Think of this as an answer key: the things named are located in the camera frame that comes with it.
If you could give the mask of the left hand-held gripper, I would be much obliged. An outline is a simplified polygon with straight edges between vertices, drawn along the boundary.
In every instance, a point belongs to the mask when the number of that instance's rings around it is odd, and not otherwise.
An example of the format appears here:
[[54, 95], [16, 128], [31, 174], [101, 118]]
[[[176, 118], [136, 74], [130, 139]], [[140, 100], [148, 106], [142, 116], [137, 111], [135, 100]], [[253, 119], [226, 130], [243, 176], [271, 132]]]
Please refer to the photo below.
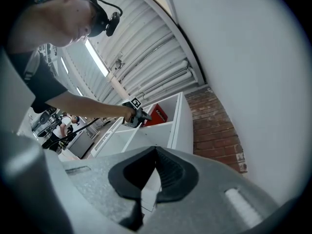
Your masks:
[[121, 105], [131, 107], [136, 111], [136, 115], [131, 118], [129, 123], [123, 119], [122, 124], [124, 126], [136, 128], [145, 120], [152, 120], [152, 117], [142, 109], [141, 102], [136, 97], [124, 100]]

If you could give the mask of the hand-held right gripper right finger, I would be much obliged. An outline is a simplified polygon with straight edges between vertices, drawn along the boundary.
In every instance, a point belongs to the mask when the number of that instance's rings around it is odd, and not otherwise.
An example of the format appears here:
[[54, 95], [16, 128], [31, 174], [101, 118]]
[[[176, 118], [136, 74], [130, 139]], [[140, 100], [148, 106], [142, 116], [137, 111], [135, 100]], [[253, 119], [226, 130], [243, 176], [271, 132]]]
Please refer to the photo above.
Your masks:
[[182, 200], [157, 204], [143, 226], [145, 234], [237, 234], [250, 227], [240, 216], [225, 192], [236, 189], [260, 215], [268, 218], [278, 204], [261, 188], [229, 166], [178, 150], [169, 152], [191, 163], [198, 171], [198, 183]]

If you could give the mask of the person's left hand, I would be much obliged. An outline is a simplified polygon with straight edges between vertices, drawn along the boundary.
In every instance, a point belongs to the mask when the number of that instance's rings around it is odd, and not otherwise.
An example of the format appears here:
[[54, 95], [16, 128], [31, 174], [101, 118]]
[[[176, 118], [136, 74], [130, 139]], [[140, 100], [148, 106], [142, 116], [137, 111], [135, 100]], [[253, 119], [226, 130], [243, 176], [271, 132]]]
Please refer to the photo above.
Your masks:
[[122, 107], [123, 107], [123, 117], [124, 117], [124, 120], [127, 123], [129, 123], [131, 118], [136, 115], [136, 111], [135, 111], [135, 109], [133, 109], [131, 107], [128, 107], [128, 106], [122, 106]]

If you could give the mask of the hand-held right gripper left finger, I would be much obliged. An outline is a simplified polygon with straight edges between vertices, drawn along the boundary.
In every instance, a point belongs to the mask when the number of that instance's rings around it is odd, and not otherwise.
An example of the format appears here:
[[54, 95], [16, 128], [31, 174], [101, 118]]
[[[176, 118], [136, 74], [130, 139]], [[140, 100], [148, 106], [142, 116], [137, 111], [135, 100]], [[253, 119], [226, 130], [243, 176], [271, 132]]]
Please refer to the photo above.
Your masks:
[[63, 163], [66, 209], [75, 234], [155, 234], [156, 212], [143, 213], [156, 166], [155, 147]]

